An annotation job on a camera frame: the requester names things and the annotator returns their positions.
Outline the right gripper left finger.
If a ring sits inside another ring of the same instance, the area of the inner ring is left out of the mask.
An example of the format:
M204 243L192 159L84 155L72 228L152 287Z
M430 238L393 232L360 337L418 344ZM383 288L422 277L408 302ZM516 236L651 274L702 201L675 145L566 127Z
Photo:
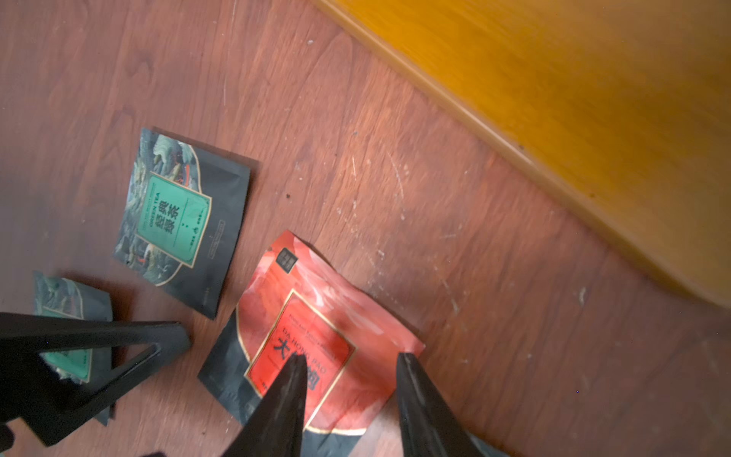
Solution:
M300 456L307 375L306 357L289 357L249 422L223 456Z

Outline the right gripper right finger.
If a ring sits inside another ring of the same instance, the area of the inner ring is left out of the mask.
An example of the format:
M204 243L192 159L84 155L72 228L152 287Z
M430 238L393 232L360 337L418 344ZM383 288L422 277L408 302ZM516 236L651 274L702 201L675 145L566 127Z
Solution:
M417 357L397 359L397 400L405 456L482 456Z

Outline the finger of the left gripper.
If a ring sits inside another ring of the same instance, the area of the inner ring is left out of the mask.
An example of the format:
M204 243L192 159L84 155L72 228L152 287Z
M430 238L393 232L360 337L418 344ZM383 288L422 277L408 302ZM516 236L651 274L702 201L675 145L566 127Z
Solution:
M1 445L21 419L53 446L190 348L174 322L1 315Z

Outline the red tea bag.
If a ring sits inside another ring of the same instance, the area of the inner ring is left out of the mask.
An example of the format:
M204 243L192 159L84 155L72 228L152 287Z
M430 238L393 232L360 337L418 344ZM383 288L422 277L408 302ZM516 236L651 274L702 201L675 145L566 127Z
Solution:
M314 249L283 232L265 252L198 378L245 424L289 357L306 357L302 453L348 456L425 344Z

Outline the green tea bag front left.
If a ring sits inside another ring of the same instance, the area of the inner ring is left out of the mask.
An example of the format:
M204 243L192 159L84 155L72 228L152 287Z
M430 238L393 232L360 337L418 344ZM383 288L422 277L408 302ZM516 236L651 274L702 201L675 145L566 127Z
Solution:
M87 321L112 321L110 295L68 278L34 272L34 315ZM112 369L112 349L42 353L62 380L85 385Z

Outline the green tea bag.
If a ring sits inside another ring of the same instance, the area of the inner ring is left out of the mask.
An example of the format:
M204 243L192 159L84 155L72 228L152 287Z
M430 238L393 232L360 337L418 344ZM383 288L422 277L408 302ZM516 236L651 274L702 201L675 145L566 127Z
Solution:
M34 315L87 321L112 321L110 295L68 278L34 272ZM62 380L85 385L112 369L112 349L42 353Z
M114 257L215 319L250 180L239 161L143 129Z

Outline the green tea bag centre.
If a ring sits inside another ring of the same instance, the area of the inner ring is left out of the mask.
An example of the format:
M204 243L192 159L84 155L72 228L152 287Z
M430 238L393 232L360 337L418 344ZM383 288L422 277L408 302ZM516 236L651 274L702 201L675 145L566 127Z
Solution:
M215 319L250 180L239 161L143 129L114 257Z

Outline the yellow two-tier wooden shelf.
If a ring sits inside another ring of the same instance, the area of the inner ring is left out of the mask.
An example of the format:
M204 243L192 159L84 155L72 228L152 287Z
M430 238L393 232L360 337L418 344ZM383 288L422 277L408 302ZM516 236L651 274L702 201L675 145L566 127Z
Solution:
M323 1L669 287L730 304L726 1Z

